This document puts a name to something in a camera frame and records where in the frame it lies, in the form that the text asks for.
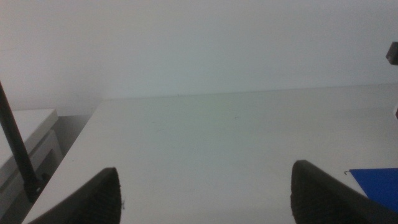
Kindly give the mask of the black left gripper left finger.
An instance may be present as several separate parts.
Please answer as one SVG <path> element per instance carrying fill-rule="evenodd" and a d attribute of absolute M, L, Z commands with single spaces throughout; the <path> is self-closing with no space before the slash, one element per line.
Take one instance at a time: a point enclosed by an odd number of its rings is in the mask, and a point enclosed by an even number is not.
<path fill-rule="evenodd" d="M 119 224 L 121 186 L 116 168 L 101 170 L 33 224 Z"/>

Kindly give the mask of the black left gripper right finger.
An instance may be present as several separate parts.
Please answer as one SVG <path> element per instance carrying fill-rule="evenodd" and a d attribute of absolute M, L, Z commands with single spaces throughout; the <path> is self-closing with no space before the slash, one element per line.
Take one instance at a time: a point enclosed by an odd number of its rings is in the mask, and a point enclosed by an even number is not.
<path fill-rule="evenodd" d="M 290 207 L 296 223 L 397 223 L 397 213 L 309 161 L 293 164 Z"/>

